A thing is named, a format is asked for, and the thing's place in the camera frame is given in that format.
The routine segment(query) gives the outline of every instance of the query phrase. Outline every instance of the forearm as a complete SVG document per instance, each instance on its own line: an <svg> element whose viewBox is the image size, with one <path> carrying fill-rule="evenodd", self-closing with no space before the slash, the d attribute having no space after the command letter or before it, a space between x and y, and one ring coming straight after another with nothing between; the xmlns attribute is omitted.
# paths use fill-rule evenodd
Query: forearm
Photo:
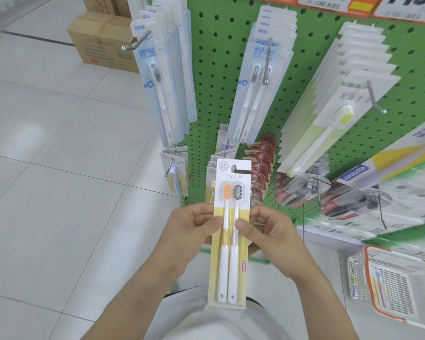
<svg viewBox="0 0 425 340"><path fill-rule="evenodd" d="M104 309L82 340L139 340L175 281L162 258L150 256Z"/></svg>
<svg viewBox="0 0 425 340"><path fill-rule="evenodd" d="M310 340L358 340L353 324L329 279L318 267L297 281Z"/></svg>

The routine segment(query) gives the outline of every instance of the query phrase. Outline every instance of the person's right hand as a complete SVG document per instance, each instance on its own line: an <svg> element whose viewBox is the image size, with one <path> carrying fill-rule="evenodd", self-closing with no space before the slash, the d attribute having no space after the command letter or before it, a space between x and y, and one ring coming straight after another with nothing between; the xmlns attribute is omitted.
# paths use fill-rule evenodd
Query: person's right hand
<svg viewBox="0 0 425 340"><path fill-rule="evenodd" d="M258 205L250 209L250 221L264 224L263 231L243 219L238 219L235 227L259 246L286 277L293 279L296 284L303 284L321 274L321 269L287 215Z"/></svg>

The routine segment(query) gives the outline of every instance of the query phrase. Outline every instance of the black floor strip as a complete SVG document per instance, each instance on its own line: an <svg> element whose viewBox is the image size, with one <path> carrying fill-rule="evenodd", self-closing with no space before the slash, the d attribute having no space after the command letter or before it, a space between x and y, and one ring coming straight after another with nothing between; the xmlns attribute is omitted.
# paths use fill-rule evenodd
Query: black floor strip
<svg viewBox="0 0 425 340"><path fill-rule="evenodd" d="M17 34L15 32L9 32L9 31L2 31L2 33L4 34L11 34L12 36L18 36L18 37L24 37L24 38L30 38L30 39L36 39L36 40L41 40L43 42L49 42L49 43L54 43L54 44L61 44L61 45L67 45L69 47L73 47L74 44L71 43L66 43L66 42L60 42L58 40L52 40L52 39L46 39L46 38L40 38L40 37L35 37L35 36L29 36L28 34Z"/></svg>

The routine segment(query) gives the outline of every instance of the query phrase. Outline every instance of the white plastic basket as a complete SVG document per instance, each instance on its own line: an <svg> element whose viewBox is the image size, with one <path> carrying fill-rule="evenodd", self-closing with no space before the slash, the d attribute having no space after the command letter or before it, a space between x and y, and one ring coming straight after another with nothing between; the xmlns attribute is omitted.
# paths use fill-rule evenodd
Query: white plastic basket
<svg viewBox="0 0 425 340"><path fill-rule="evenodd" d="M425 260L365 246L348 258L348 281L357 303L425 328Z"/></svg>

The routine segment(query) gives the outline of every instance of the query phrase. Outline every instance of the floor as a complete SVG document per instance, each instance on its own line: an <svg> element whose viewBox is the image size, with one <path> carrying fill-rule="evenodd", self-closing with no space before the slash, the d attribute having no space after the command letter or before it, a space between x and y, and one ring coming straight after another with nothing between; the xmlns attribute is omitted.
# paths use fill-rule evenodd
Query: floor
<svg viewBox="0 0 425 340"><path fill-rule="evenodd" d="M69 43L64 28L83 7L52 0L7 30ZM179 206L161 149L138 74L0 34L0 340L75 340L98 318ZM350 300L345 253L307 246L361 339L425 339ZM248 272L248 295L307 339L292 281L272 265ZM208 275L209 255L199 253L179 287L206 285Z"/></svg>

